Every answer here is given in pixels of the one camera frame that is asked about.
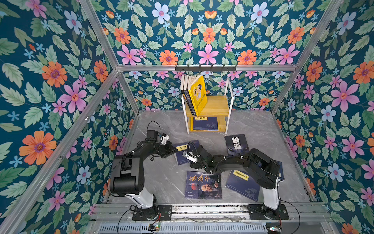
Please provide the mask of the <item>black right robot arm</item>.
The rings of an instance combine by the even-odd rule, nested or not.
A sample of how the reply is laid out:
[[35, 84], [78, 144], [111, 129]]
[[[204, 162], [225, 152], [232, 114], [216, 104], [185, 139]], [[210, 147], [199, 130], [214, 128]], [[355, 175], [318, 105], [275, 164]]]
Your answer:
[[248, 205], [247, 209], [267, 219], [280, 217], [279, 183], [284, 178], [280, 176], [279, 163], [265, 153], [252, 148], [248, 153], [240, 156], [213, 156], [199, 146], [194, 150], [186, 150], [183, 156], [191, 161], [191, 168], [203, 169], [210, 174], [234, 170], [246, 172], [261, 187], [264, 195], [262, 205]]

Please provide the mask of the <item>navy book yellow label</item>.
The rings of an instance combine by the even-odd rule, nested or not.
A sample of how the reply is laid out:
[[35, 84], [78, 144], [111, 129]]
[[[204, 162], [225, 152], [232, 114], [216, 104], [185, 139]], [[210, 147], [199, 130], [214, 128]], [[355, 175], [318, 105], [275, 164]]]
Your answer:
[[217, 117], [194, 117], [192, 122], [193, 131], [218, 131]]

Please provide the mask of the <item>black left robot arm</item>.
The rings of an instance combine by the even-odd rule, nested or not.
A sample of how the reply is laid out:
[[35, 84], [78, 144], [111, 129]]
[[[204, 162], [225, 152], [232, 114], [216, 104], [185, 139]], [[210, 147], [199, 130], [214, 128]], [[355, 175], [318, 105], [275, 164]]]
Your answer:
[[130, 152], [114, 158], [108, 185], [110, 195], [129, 198], [134, 203], [131, 206], [134, 215], [148, 220], [158, 219], [157, 199], [145, 188], [144, 161], [149, 156], [165, 159], [177, 151], [167, 134], [148, 130], [144, 141], [138, 142]]

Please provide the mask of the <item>dark blue paperback book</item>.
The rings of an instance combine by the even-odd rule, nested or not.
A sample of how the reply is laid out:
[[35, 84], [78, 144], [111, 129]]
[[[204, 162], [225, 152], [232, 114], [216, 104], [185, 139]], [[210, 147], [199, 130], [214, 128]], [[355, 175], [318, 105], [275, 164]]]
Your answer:
[[182, 91], [182, 94], [183, 94], [183, 97], [190, 109], [190, 112], [191, 114], [195, 117], [196, 116], [196, 112], [195, 112], [195, 108], [193, 106], [193, 103], [192, 103], [192, 99], [190, 97], [190, 94], [189, 94], [189, 91], [188, 91], [188, 88], [186, 88], [184, 91]]

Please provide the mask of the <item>yellow cartoon boy book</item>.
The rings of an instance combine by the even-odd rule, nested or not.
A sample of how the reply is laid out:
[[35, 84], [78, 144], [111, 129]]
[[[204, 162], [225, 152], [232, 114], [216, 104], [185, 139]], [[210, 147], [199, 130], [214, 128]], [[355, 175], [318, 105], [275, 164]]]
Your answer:
[[199, 117], [207, 104], [204, 77], [202, 75], [189, 76], [187, 82], [187, 91], [194, 108], [194, 115]]

